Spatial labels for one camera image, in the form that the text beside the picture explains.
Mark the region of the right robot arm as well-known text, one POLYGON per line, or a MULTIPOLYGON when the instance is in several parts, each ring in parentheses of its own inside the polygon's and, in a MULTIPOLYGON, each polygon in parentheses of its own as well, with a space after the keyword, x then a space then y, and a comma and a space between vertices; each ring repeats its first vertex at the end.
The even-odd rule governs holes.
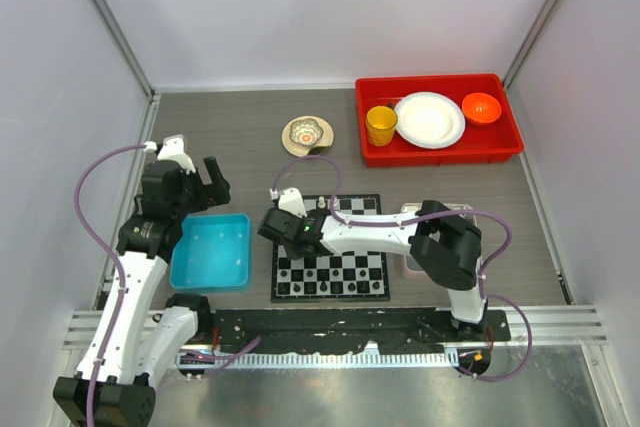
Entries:
POLYGON ((482 233, 444 204, 426 200, 417 211, 360 215, 316 208, 294 214, 270 208, 258 234, 284 247, 291 259, 375 251, 410 257, 447 290, 451 327, 472 342, 488 328, 487 300, 479 283, 482 233))

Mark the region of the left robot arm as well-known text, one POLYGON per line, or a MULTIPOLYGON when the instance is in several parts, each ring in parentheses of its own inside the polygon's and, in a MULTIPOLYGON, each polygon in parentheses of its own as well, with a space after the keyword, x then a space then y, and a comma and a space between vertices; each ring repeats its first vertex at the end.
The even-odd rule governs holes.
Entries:
POLYGON ((146 426, 158 384, 181 347, 205 344, 213 332, 208 300, 169 299, 159 323, 143 333, 150 303, 191 213, 230 201, 230 185, 215 158, 204 183, 185 162, 156 160, 141 177, 141 192, 110 254, 113 285, 90 346, 71 377, 57 379, 53 398, 74 426, 146 426))

